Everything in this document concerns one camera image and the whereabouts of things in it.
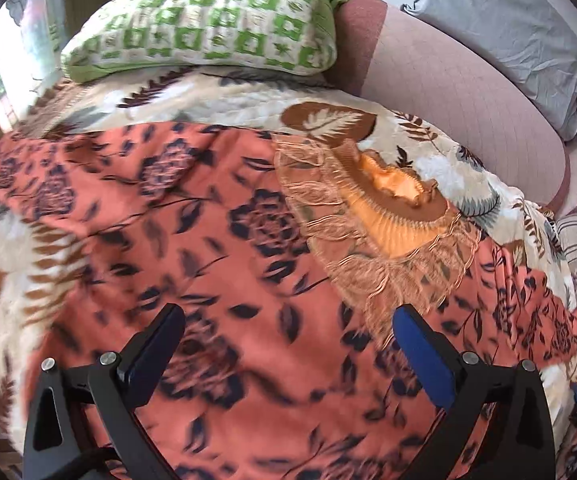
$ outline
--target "coral floral fabric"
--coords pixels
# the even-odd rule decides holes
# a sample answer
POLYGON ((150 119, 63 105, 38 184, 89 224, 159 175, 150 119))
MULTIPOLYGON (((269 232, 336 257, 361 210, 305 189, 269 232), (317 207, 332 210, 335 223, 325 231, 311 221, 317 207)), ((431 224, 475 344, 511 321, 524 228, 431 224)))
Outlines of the coral floral fabric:
MULTIPOLYGON (((397 343, 374 344, 310 253, 274 153, 269 132, 185 123, 3 138, 0 201, 84 238, 89 256, 28 365, 28 398, 44 357, 88 364, 177 303, 184 338, 138 416, 181 478, 396 478, 441 413, 397 343)), ((425 319, 496 364, 577 352, 577 311, 491 238, 425 319)))

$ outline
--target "green checkered pillow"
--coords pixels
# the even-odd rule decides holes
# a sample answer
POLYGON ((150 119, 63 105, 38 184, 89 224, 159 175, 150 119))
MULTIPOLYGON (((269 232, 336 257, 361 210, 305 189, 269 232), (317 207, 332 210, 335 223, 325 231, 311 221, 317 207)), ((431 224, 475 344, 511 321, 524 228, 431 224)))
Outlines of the green checkered pillow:
POLYGON ((330 0, 113 0, 69 42, 62 67, 75 82, 170 64, 312 75, 336 56, 330 0))

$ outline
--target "blue gripper pad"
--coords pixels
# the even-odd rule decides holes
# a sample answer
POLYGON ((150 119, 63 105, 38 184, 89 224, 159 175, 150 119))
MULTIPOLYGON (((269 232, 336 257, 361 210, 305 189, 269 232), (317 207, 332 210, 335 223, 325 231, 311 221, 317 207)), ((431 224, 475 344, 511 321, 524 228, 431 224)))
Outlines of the blue gripper pad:
POLYGON ((405 308, 393 313, 393 335, 429 399, 448 410, 455 400, 455 378, 405 308))

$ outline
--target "gray pillow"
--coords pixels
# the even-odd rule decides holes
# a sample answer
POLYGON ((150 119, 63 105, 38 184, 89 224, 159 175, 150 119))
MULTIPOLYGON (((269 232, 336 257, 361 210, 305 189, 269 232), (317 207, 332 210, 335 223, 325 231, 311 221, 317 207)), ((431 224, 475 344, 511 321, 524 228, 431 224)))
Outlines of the gray pillow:
POLYGON ((486 59, 564 140, 577 133, 577 37, 546 0, 416 0, 404 12, 486 59))

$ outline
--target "lace trim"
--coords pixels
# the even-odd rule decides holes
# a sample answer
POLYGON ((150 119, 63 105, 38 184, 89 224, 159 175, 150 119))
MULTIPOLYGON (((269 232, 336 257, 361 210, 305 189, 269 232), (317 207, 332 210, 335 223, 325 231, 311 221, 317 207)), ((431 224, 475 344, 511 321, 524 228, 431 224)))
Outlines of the lace trim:
POLYGON ((444 216, 424 222, 402 218, 371 202, 402 227, 424 231, 446 225, 432 241, 405 256, 384 257, 342 199, 338 186, 349 186, 350 179, 331 150, 312 139, 289 139, 274 136, 275 167, 286 203, 344 301, 362 309, 369 332, 385 347, 393 336, 396 306, 411 303, 425 314, 459 286, 473 262, 481 231, 450 204, 444 216))

